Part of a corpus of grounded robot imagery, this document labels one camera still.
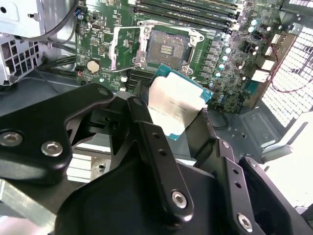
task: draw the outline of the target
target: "mounting hole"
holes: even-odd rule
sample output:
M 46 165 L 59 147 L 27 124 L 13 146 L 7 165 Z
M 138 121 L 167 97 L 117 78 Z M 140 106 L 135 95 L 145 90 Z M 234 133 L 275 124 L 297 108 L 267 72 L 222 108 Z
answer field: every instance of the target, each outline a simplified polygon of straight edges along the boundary
M 160 136 L 157 133 L 152 133 L 152 135 L 157 139 L 160 138 Z
M 2 6 L 2 7 L 0 7 L 0 11 L 2 12 L 2 13 L 6 13 L 6 9 Z
M 140 100 L 140 99 L 134 99 L 134 102 L 135 102 L 137 105 L 142 105 L 142 103 L 141 103 L 141 100 Z
M 99 89 L 99 93 L 103 95 L 108 95 L 108 92 L 102 88 Z
M 238 188 L 241 188 L 241 184 L 239 184 L 238 182 L 235 181 L 235 185 L 238 187 Z
M 166 156 L 166 152 L 163 149 L 159 149 L 158 150 L 159 154 L 161 154 L 162 156 Z

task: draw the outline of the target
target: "perforated metal panel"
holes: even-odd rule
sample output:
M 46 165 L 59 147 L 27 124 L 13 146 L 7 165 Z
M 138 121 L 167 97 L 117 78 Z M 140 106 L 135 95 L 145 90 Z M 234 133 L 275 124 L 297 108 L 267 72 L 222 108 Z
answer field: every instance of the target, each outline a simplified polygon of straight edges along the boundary
M 273 79 L 276 88 L 283 91 L 295 90 L 307 84 L 313 77 L 313 29 L 303 27 L 285 60 Z M 313 83 L 296 92 L 281 93 L 272 85 L 265 92 L 262 101 L 280 123 L 287 127 L 313 106 Z
M 313 7 L 313 0 L 290 0 L 289 4 Z

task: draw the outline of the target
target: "black cable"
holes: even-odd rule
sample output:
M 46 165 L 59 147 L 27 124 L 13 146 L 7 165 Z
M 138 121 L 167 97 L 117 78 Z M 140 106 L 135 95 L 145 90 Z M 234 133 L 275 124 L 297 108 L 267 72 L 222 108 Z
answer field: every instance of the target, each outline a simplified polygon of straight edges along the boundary
M 62 94 L 62 92 L 59 92 L 57 89 L 54 88 L 54 86 L 45 78 L 45 76 L 41 74 L 41 72 L 37 68 L 34 68 L 34 71 L 39 75 L 39 77 L 43 81 L 45 81 L 51 87 L 52 90 L 54 90 L 58 94 Z
M 229 126 L 229 122 L 228 122 L 228 119 L 227 119 L 226 115 L 221 110 L 220 110 L 220 113 L 222 115 L 223 120 L 225 121 L 225 125 L 223 125 L 223 126 L 213 126 L 212 125 L 212 127 L 214 129 L 216 129 L 216 130 L 225 129 L 225 128 L 227 128 Z
M 63 41 L 63 42 L 58 42 L 58 41 L 55 41 L 55 40 L 53 40 L 53 39 L 51 39 L 51 38 L 48 38 L 48 41 L 50 42 L 50 43 L 52 43 L 52 44 L 58 44 L 58 45 L 64 45 L 64 44 L 67 44 L 71 39 L 72 39 L 72 37 L 74 36 L 74 33 L 75 33 L 75 30 L 76 30 L 76 25 L 77 25 L 77 17 L 76 16 L 74 16 L 75 18 L 74 18 L 74 26 L 73 26 L 73 30 L 72 30 L 72 32 L 71 32 L 71 34 L 70 34 L 70 36 L 69 36 L 69 38 L 68 39 L 66 39 L 65 41 Z
M 64 17 L 64 19 L 61 20 L 61 22 L 59 24 L 57 24 L 49 32 L 45 33 L 44 35 L 38 36 L 38 37 L 34 37 L 34 38 L 22 37 L 22 39 L 24 41 L 26 41 L 26 42 L 37 42 L 37 41 L 45 41 L 45 40 L 47 40 L 49 37 L 53 36 L 54 34 L 59 32 L 64 27 L 64 25 L 69 21 L 69 19 L 72 16 L 72 14 L 74 14 L 75 9 L 78 7 L 78 3 L 79 3 L 79 0 L 75 0 L 73 7 L 68 11 L 68 13 Z

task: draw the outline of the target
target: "hole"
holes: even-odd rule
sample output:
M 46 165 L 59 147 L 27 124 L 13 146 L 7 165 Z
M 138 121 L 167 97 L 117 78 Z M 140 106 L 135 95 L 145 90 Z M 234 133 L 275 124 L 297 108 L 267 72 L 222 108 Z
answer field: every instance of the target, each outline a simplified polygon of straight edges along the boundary
M 0 7 L 0 11 L 2 12 L 2 13 L 6 13 L 6 9 L 2 6 L 2 7 Z
M 25 56 L 23 53 L 20 54 L 20 61 L 23 61 L 25 59 Z
M 27 60 L 27 69 L 28 70 L 31 70 L 33 68 L 31 62 L 30 62 L 30 59 Z
M 10 74 L 14 73 L 15 70 L 14 70 L 14 65 L 13 65 L 13 60 L 12 59 L 9 59 L 5 62 L 5 66 L 7 66 L 10 70 Z
M 134 102 L 135 102 L 137 105 L 142 105 L 142 103 L 141 103 L 141 100 L 140 100 L 140 99 L 134 99 Z
M 152 135 L 157 139 L 160 138 L 160 136 L 157 133 L 152 133 Z
M 18 64 L 20 62 L 19 57 L 15 56 L 14 57 L 14 64 Z
M 4 59 L 8 59 L 11 57 L 11 51 L 10 51 L 10 46 L 9 46 L 9 43 L 4 43 L 1 45 L 1 48 L 2 48 L 2 53 L 3 53 L 3 56 L 4 56 Z
M 16 65 L 15 69 L 16 69 L 16 72 L 15 72 L 14 75 L 15 75 L 16 77 L 21 76 L 21 74 L 22 74 L 21 66 L 20 66 L 20 65 Z
M 241 188 L 241 184 L 239 184 L 238 182 L 235 182 L 235 185 L 236 185 L 238 188 Z
M 25 61 L 22 62 L 22 70 L 23 72 L 27 72 L 27 67 Z
M 18 53 L 18 50 L 17 50 L 16 46 L 12 47 L 11 49 L 12 49 L 12 54 L 13 55 L 16 55 Z
M 25 57 L 28 58 L 29 57 L 29 50 L 25 51 Z
M 158 150 L 159 154 L 161 154 L 162 156 L 166 156 L 166 152 L 163 149 L 159 149 Z
M 34 67 L 38 66 L 36 58 L 33 58 L 33 64 L 34 64 Z

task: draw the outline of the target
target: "capacitor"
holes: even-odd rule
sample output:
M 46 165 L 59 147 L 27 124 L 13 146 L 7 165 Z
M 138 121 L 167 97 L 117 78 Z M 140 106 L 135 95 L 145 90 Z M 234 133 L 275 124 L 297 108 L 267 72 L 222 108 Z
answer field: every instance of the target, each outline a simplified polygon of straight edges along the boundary
M 231 53 L 231 49 L 230 49 L 229 47 L 227 47 L 227 48 L 225 49 L 225 53 L 226 53 L 226 54 Z
M 220 70 L 223 70 L 225 68 L 225 65 L 224 64 L 219 64 L 219 69 Z
M 250 52 L 252 55 L 256 55 L 256 50 L 253 49 L 253 48 L 250 48 L 249 52 Z
M 256 19 L 251 20 L 250 25 L 256 26 L 258 24 L 258 21 Z
M 267 24 L 263 24 L 262 25 L 262 29 L 266 30 L 267 32 L 269 32 L 272 28 L 270 26 L 268 26 Z
M 228 56 L 227 56 L 227 55 L 223 55 L 223 56 L 222 56 L 222 60 L 223 60 L 223 61 L 227 61 L 227 60 L 228 60 Z
M 250 26 L 250 27 L 248 28 L 248 32 L 249 32 L 249 33 L 253 33 L 254 30 L 255 30 L 255 28 L 254 28 L 253 26 Z
M 243 66 L 242 66 L 240 63 L 237 62 L 237 63 L 236 63 L 236 68 L 239 69 L 239 70 L 241 70 L 241 69 L 243 68 Z
M 252 47 L 253 49 L 255 49 L 255 50 L 258 50 L 258 49 L 259 49 L 259 46 L 256 45 L 256 44 L 252 44 L 251 47 Z
M 239 74 L 239 77 L 240 77 L 243 81 L 246 80 L 246 76 L 245 76 L 243 73 Z

